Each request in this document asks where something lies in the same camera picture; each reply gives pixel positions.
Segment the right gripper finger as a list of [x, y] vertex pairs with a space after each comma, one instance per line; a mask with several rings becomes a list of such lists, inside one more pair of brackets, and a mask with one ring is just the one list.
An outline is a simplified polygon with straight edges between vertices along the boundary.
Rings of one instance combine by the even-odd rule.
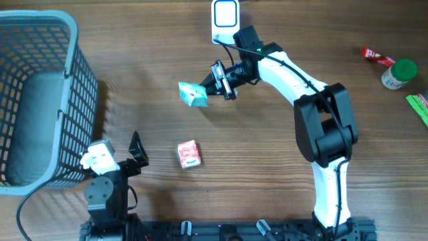
[[209, 88], [210, 86], [214, 86], [216, 83], [215, 77], [212, 73], [208, 74], [207, 77], [200, 83], [201, 86], [205, 88]]
[[222, 95], [223, 91], [221, 88], [216, 87], [216, 85], [207, 86], [206, 88], [207, 96], [214, 96], [214, 95]]

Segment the teal wet wipes pack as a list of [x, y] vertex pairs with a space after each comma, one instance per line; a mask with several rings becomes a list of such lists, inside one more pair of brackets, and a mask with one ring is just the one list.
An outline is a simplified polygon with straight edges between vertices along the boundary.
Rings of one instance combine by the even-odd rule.
[[208, 107], [206, 88], [198, 84], [179, 82], [181, 100], [190, 107]]

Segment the red small box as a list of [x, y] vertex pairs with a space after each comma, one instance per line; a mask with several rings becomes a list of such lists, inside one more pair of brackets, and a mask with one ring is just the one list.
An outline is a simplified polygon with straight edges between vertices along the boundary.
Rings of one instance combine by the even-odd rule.
[[196, 167], [201, 164], [201, 157], [195, 140], [178, 144], [177, 154], [182, 169]]

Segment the red coffee stick sachet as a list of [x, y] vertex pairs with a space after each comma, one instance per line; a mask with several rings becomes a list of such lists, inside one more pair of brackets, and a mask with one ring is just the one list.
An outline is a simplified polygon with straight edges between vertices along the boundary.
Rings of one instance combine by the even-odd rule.
[[387, 67], [391, 67], [395, 63], [395, 61], [392, 58], [379, 54], [378, 52], [367, 47], [363, 47], [362, 56], [368, 60], [374, 61], [378, 64], [381, 64]]

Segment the green lid jar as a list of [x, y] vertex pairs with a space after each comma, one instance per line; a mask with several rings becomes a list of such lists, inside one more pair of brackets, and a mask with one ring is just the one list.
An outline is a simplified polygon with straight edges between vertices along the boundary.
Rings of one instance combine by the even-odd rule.
[[400, 59], [381, 76], [381, 82], [390, 90], [397, 90], [410, 83], [417, 75], [417, 65], [410, 59]]

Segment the green snack bag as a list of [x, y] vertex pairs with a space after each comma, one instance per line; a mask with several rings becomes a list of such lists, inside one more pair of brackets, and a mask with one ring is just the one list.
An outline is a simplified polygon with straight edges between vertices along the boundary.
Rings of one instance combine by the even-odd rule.
[[406, 100], [413, 110], [419, 115], [425, 126], [428, 127], [427, 91], [421, 94], [408, 95]]

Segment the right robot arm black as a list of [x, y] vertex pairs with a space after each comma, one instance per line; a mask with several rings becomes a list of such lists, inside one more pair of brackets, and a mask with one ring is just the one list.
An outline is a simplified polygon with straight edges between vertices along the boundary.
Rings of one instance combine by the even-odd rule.
[[293, 106], [296, 142], [314, 174], [314, 219], [328, 234], [337, 235], [351, 221], [346, 172], [358, 141], [347, 89], [305, 73], [277, 43], [263, 43], [253, 26], [240, 29], [233, 41], [223, 47], [237, 50], [240, 61], [226, 68], [217, 60], [201, 85], [208, 95], [234, 100], [238, 87], [262, 80]]

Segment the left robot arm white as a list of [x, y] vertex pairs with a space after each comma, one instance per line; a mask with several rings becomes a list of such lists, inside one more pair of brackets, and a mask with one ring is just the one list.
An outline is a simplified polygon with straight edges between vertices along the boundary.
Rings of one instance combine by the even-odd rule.
[[136, 192], [128, 179], [141, 174], [141, 169], [149, 164], [136, 131], [128, 152], [132, 157], [118, 163], [114, 160], [111, 142], [102, 139], [91, 143], [83, 154], [80, 164], [92, 180], [84, 192], [90, 219], [81, 225], [81, 241], [152, 239], [138, 215], [129, 213], [136, 206], [128, 205], [128, 192], [133, 195]]

